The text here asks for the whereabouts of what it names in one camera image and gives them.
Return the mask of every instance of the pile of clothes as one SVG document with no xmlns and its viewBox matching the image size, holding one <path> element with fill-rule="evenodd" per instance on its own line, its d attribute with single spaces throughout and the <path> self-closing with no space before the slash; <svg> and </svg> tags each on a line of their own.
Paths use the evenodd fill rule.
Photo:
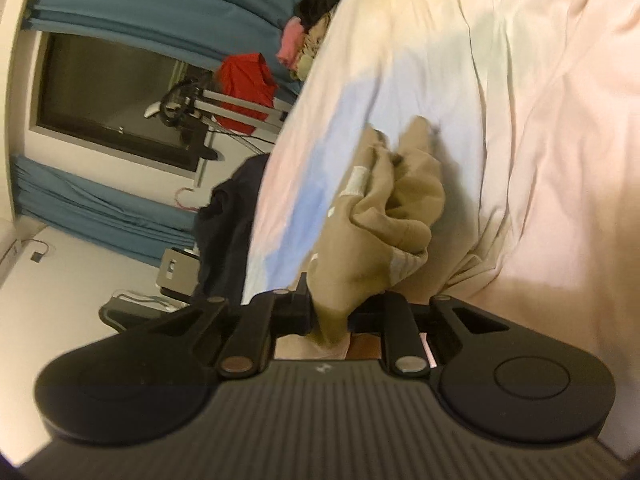
<svg viewBox="0 0 640 480">
<path fill-rule="evenodd" d="M 308 77 L 340 0 L 300 0 L 282 33 L 278 60 L 300 81 Z"/>
</svg>

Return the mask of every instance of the bed sheet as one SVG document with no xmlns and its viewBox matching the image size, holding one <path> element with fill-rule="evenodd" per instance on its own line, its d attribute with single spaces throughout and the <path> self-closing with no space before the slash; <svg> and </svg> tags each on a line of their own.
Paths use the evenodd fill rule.
<svg viewBox="0 0 640 480">
<path fill-rule="evenodd" d="M 603 359 L 640 446 L 640 0 L 342 0 L 263 179 L 244 297 L 287 286 L 363 127 L 438 129 L 446 206 L 412 301 L 448 290 Z"/>
</svg>

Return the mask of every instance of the blue curtain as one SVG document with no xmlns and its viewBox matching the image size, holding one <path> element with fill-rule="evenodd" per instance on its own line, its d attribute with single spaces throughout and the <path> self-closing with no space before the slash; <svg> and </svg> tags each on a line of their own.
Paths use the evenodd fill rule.
<svg viewBox="0 0 640 480">
<path fill-rule="evenodd" d="M 298 0 L 30 0 L 25 28 L 93 36 L 212 68 L 229 54 L 263 54 L 273 75 L 281 29 Z"/>
<path fill-rule="evenodd" d="M 195 213 L 181 211 L 12 157 L 19 213 L 69 234 L 158 267 L 167 247 L 190 248 Z"/>
</svg>

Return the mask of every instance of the dark jacket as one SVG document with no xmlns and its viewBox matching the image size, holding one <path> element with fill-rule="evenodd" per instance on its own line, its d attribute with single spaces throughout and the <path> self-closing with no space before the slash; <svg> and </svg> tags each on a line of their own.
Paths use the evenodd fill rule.
<svg viewBox="0 0 640 480">
<path fill-rule="evenodd" d="M 209 205 L 198 211 L 193 234 L 200 250 L 200 272 L 192 301 L 222 296 L 240 304 L 255 206 L 268 158 L 248 158 L 229 180 L 213 189 Z"/>
</svg>

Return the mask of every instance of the silver screw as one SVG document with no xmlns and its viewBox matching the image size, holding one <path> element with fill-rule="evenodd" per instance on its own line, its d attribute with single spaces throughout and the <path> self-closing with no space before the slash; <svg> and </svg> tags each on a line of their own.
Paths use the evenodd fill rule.
<svg viewBox="0 0 640 480">
<path fill-rule="evenodd" d="M 427 368 L 429 364 L 423 358 L 416 355 L 405 355 L 398 358 L 396 361 L 396 368 L 403 374 L 412 374 L 421 372 Z"/>
<path fill-rule="evenodd" d="M 251 361 L 248 357 L 244 357 L 242 355 L 234 355 L 232 357 L 227 357 L 220 367 L 230 374 L 241 374 L 243 372 L 248 372 L 251 370 L 254 362 Z"/>
</svg>

